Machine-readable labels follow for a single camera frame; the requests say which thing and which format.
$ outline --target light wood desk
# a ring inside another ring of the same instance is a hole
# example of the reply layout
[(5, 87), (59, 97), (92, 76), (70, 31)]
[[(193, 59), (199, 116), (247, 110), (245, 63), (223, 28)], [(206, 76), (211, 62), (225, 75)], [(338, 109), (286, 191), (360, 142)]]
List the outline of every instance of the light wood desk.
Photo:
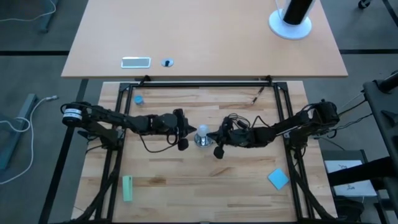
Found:
[[(275, 10), (274, 0), (90, 0), (62, 77), (348, 75), (319, 0), (303, 40), (270, 30)], [(123, 57), (151, 57), (152, 64), (121, 69)], [(165, 58), (174, 65), (161, 66)]]
[[(293, 111), (297, 112), (307, 104), (303, 83), (288, 84)], [(119, 83), (104, 83), (99, 105), (113, 110), (118, 88)], [(250, 105), (258, 90), (253, 87), (139, 88), (133, 94), (141, 94), (145, 105), (133, 103), (130, 115), (171, 113), (182, 108), (190, 125), (208, 124), (212, 131), (217, 130), (230, 113), (251, 122), (257, 115), (269, 124), (278, 122), (272, 88), (265, 88), (256, 104)], [(133, 202), (123, 202), (119, 184), (113, 222), (295, 221), (290, 184), (278, 191), (267, 179), (276, 168), (289, 174), (281, 137), (265, 148), (225, 146), (224, 159), (218, 160), (213, 156), (215, 145), (206, 149), (196, 147), (193, 136), (192, 133), (187, 137), (190, 146), (183, 152), (174, 147), (151, 154), (136, 134), (127, 132), (120, 176), (133, 176)], [(144, 139), (152, 150), (167, 145), (162, 136)], [(89, 147), (99, 144), (92, 142)], [(105, 154), (104, 149), (95, 149), (86, 155), (72, 218), (81, 214), (77, 208), (84, 210), (98, 193)], [(325, 209), (336, 216), (318, 141), (308, 142), (304, 163), (310, 190)], [(301, 199), (306, 214), (303, 196)]]

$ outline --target small bottle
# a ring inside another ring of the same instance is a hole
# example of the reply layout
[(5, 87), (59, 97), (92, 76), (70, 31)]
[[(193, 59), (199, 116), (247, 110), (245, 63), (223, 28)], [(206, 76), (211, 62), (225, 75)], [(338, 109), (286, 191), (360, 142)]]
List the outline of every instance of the small bottle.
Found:
[(137, 95), (134, 97), (134, 102), (136, 105), (143, 105), (144, 104), (144, 98), (141, 95)]
[(195, 143), (199, 147), (209, 147), (213, 140), (207, 137), (207, 133), (210, 132), (210, 129), (207, 125), (201, 124), (198, 128), (197, 134), (195, 135)]

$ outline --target metal stand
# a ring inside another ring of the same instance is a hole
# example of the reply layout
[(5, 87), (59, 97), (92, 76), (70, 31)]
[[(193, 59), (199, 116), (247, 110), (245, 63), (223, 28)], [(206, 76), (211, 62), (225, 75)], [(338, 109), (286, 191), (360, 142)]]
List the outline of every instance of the metal stand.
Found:
[[(22, 105), (22, 108), (19, 111), (17, 117), (29, 119), (30, 112), (32, 111), (36, 101), (36, 95), (29, 94), (25, 100), (25, 103)], [(4, 116), (2, 114), (0, 114), (0, 121), (9, 121), (16, 129), (24, 129), (24, 127), (26, 126), (25, 121), (8, 118), (7, 116)], [(3, 146), (0, 150), (0, 170), (4, 170), (8, 165), (12, 152), (14, 152), (14, 149), (18, 144), (21, 133), (12, 130), (11, 127), (6, 123), (0, 124), (0, 130), (7, 131), (9, 133), (6, 145)]]
[[(363, 164), (368, 163), (363, 149), (359, 151), (322, 151), (322, 157), (325, 161), (360, 160)], [(381, 224), (389, 224), (386, 211), (393, 210), (394, 207), (388, 199), (382, 199), (378, 192), (378, 190), (385, 189), (384, 183), (381, 179), (372, 179), (371, 183), (377, 193), (378, 203), (374, 203), (374, 207), (379, 215), (380, 222)]]
[[(129, 112), (133, 88), (140, 88), (140, 87), (143, 87), (143, 88), (173, 88), (173, 87), (174, 88), (181, 88), (181, 87), (189, 88), (189, 87), (243, 87), (243, 86), (263, 87), (264, 86), (264, 87), (271, 87), (274, 89), (279, 119), (281, 121), (284, 120), (284, 107), (282, 106), (280, 92), (282, 92), (284, 94), (284, 98), (285, 98), (285, 102), (286, 102), (285, 108), (288, 111), (288, 115), (293, 116), (292, 105), (290, 102), (290, 96), (289, 96), (289, 90), (288, 90), (287, 83), (286, 82), (272, 82), (271, 78), (268, 78), (267, 81), (261, 80), (261, 81), (236, 81), (236, 82), (234, 82), (234, 81), (229, 81), (229, 82), (223, 82), (223, 81), (151, 82), (151, 81), (148, 81), (147, 82), (146, 80), (148, 80), (148, 78), (142, 80), (141, 82), (120, 83), (118, 99), (116, 102), (115, 110), (116, 111), (120, 110), (123, 94), (125, 92), (127, 92), (125, 113)], [(47, 198), (46, 198), (43, 210), (42, 210), (42, 214), (40, 216), (40, 220), (39, 220), (40, 224), (48, 223), (49, 215), (50, 215), (50, 212), (52, 209), (52, 204), (53, 204), (54, 198), (56, 196), (60, 177), (62, 175), (63, 165), (64, 165), (66, 157), (67, 157), (70, 141), (72, 140), (73, 130), (74, 130), (74, 128), (68, 128), (67, 133), (65, 135), (65, 139), (64, 139), (64, 142), (62, 145), (62, 151), (61, 151), (60, 157), (58, 158), (58, 162), (57, 162), (57, 166), (55, 168), (52, 183), (50, 185), (49, 192), (47, 194)], [(291, 153), (292, 149), (288, 145), (288, 139), (284, 138), (284, 144), (285, 144), (287, 165), (288, 165), (289, 174), (290, 174), (290, 184), (292, 186), (292, 195), (293, 195), (294, 207), (295, 207), (295, 212), (296, 212), (296, 217), (297, 217), (297, 223), (317, 223), (317, 224), (319, 224), (319, 223), (347, 223), (347, 224), (352, 223), (352, 222), (341, 222), (341, 221), (335, 220), (330, 215), (328, 216), (327, 212), (322, 208), (322, 206), (319, 204), (319, 202), (316, 200), (315, 196), (311, 193), (311, 191), (308, 188), (307, 175), (305, 173), (304, 161), (303, 161), (302, 157), (298, 157), (297, 165), (298, 165), (298, 170), (300, 171), (300, 173), (299, 173), (295, 170), (295, 167), (293, 164), (293, 157), (292, 157), (292, 153)], [(77, 218), (75, 220), (70, 220), (69, 222), (63, 222), (64, 224), (65, 223), (79, 223), (79, 224), (112, 223), (122, 155), (123, 155), (123, 148), (120, 148), (120, 149), (118, 149), (118, 152), (116, 154), (116, 162), (113, 167), (113, 171), (111, 172), (110, 175), (108, 175), (113, 153), (112, 153), (112, 150), (107, 149), (106, 158), (105, 158), (105, 162), (104, 162), (103, 176), (101, 179), (101, 187), (100, 187), (99, 193), (94, 198), (93, 202), (86, 209), (86, 211), (83, 213), (82, 216), (80, 216), (79, 218)], [(309, 218), (303, 217), (302, 206), (300, 205), (299, 189), (298, 189), (297, 185), (299, 185), (300, 188), (303, 190), (303, 193), (305, 196), (305, 204), (306, 204), (307, 212), (309, 214)], [(102, 212), (103, 212), (104, 195), (110, 187), (111, 187), (111, 193), (110, 193), (109, 202), (108, 202), (109, 203), (108, 211), (106, 214), (106, 218), (102, 218), (103, 217)], [(318, 214), (320, 214), (320, 216), (325, 219), (322, 219), (322, 220), (316, 219), (313, 208), (315, 208), (317, 210)], [(91, 217), (91, 215), (93, 214), (94, 211), (95, 211), (95, 219), (89, 220), (89, 218)]]
[(385, 157), (360, 166), (329, 173), (328, 178), (330, 186), (337, 186), (380, 177), (393, 177), (395, 174), (391, 158)]

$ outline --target green rectangular block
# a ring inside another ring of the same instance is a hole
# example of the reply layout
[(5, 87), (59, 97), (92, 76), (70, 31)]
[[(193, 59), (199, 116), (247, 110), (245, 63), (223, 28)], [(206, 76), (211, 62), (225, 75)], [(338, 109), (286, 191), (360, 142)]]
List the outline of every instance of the green rectangular block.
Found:
[(123, 176), (123, 201), (132, 202), (132, 176)]

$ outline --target white cable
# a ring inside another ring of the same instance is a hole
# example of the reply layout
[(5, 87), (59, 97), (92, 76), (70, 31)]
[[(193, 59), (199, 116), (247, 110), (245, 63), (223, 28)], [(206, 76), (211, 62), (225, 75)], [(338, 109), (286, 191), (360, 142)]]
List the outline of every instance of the white cable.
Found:
[(345, 103), (340, 109), (339, 111), (341, 112), (341, 110), (343, 110), (343, 108), (345, 106), (347, 106), (349, 103), (351, 103), (353, 100), (357, 99), (358, 97), (360, 97), (361, 95), (363, 95), (363, 93), (359, 93), (358, 95), (356, 95), (354, 98), (350, 99), (347, 103)]
[(54, 10), (53, 10), (53, 11), (51, 11), (51, 12), (46, 12), (46, 13), (44, 13), (44, 14), (41, 14), (41, 15), (39, 15), (39, 16), (36, 16), (36, 17), (35, 17), (35, 18), (33, 18), (33, 19), (17, 19), (17, 18), (9, 18), (9, 19), (0, 19), (0, 22), (7, 22), (7, 21), (32, 22), (32, 21), (35, 21), (36, 19), (38, 19), (38, 18), (40, 18), (40, 17), (43, 17), (43, 16), (46, 16), (46, 15), (53, 14), (53, 13), (55, 13), (55, 11), (57, 11), (57, 7), (55, 6), (54, 2), (52, 2), (52, 0), (49, 0), (49, 1), (50, 1), (50, 2), (51, 2), (51, 4), (54, 6)]
[(23, 129), (23, 130), (18, 130), (18, 129), (16, 129), (9, 121), (0, 121), (0, 124), (2, 124), (2, 123), (7, 123), (7, 124), (11, 127), (12, 130), (14, 130), (15, 132), (18, 132), (18, 133), (23, 133), (23, 132), (29, 130), (29, 128), (30, 128), (30, 121), (29, 121), (28, 119), (23, 118), (23, 117), (17, 117), (17, 118), (15, 118), (15, 119), (21, 119), (21, 120), (25, 121), (25, 122), (27, 123), (27, 128), (25, 128), (25, 129)]
[(16, 178), (18, 178), (18, 177), (24, 175), (24, 174), (30, 169), (30, 167), (32, 166), (32, 164), (33, 164), (33, 157), (34, 157), (34, 155), (33, 155), (34, 131), (33, 131), (33, 122), (32, 122), (33, 113), (35, 112), (36, 108), (37, 108), (43, 101), (50, 101), (50, 100), (56, 100), (56, 99), (58, 99), (57, 96), (51, 96), (51, 97), (43, 98), (43, 99), (41, 99), (41, 100), (36, 104), (35, 107), (33, 107), (32, 112), (30, 113), (30, 117), (29, 117), (30, 126), (31, 126), (30, 131), (31, 131), (31, 133), (32, 133), (32, 139), (30, 140), (30, 154), (31, 154), (31, 157), (30, 157), (29, 166), (28, 166), (24, 171), (22, 171), (20, 174), (16, 175), (15, 177), (12, 177), (12, 178), (10, 178), (10, 179), (8, 179), (8, 180), (6, 180), (6, 181), (0, 182), (0, 185), (6, 184), (6, 183), (8, 183), (8, 182), (10, 182), (10, 181), (13, 181), (13, 180), (15, 180)]

